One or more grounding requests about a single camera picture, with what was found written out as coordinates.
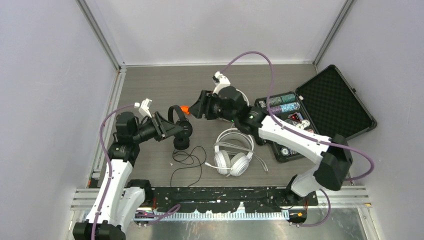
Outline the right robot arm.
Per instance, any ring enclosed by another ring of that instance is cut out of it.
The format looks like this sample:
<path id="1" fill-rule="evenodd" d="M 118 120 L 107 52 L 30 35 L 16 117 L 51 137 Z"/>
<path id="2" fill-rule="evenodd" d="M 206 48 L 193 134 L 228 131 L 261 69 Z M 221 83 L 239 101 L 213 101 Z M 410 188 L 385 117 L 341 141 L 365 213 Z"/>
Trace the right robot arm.
<path id="1" fill-rule="evenodd" d="M 243 134 L 283 145 L 311 160 L 315 166 L 292 177 L 286 188 L 285 198 L 291 205 L 299 205 L 309 193 L 321 188 L 340 190 L 353 163 L 342 135 L 323 136 L 290 125 L 263 108 L 248 105 L 232 86 L 218 93 L 202 90 L 189 112 L 197 119 L 232 121 Z"/>

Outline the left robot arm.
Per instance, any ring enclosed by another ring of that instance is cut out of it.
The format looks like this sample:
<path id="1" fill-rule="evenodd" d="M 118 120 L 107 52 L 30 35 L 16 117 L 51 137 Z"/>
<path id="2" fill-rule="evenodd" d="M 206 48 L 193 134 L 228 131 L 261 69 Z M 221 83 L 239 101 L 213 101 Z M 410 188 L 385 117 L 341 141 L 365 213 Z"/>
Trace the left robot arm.
<path id="1" fill-rule="evenodd" d="M 183 132 L 184 128 L 156 112 L 140 123 L 131 111 L 116 116 L 114 141 L 105 151 L 107 166 L 96 200 L 82 222 L 72 230 L 76 240 L 124 240 L 139 206 L 153 202 L 149 180 L 129 176 L 140 153 L 140 144 L 158 142 Z"/>

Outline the small white headphones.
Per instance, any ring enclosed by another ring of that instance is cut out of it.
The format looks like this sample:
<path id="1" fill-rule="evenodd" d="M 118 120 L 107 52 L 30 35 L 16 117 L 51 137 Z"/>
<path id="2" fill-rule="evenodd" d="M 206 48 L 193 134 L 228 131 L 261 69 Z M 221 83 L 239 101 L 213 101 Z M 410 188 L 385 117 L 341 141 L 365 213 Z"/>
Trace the small white headphones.
<path id="1" fill-rule="evenodd" d="M 254 140 L 250 135 L 231 127 L 222 131 L 214 145 L 214 164 L 205 165 L 221 175 L 238 177 L 249 167 L 254 156 Z"/>

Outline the large white grey headphones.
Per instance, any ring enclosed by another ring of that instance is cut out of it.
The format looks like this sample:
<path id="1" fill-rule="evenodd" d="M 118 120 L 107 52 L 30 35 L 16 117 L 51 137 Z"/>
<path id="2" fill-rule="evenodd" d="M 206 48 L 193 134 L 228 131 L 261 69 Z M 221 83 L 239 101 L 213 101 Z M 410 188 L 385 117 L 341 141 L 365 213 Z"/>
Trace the large white grey headphones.
<path id="1" fill-rule="evenodd" d="M 249 106 L 244 94 L 234 87 L 225 87 L 217 95 L 221 99 L 223 108 L 221 119 L 237 122 Z"/>

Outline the black on-ear headphones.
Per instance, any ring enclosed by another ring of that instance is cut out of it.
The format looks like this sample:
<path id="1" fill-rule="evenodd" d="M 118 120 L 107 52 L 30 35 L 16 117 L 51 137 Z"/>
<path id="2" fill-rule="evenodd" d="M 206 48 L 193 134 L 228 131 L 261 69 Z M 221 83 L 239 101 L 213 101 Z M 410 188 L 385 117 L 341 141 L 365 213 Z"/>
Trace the black on-ear headphones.
<path id="1" fill-rule="evenodd" d="M 178 120 L 174 121 L 174 112 L 176 112 L 178 116 Z M 190 136 L 193 133 L 193 126 L 189 122 L 189 120 L 185 117 L 184 112 L 181 107 L 178 105 L 172 105 L 168 109 L 167 114 L 168 120 L 173 124 L 182 127 L 182 131 L 177 133 L 173 140 L 173 146 L 176 150 L 186 150 L 190 146 Z"/>

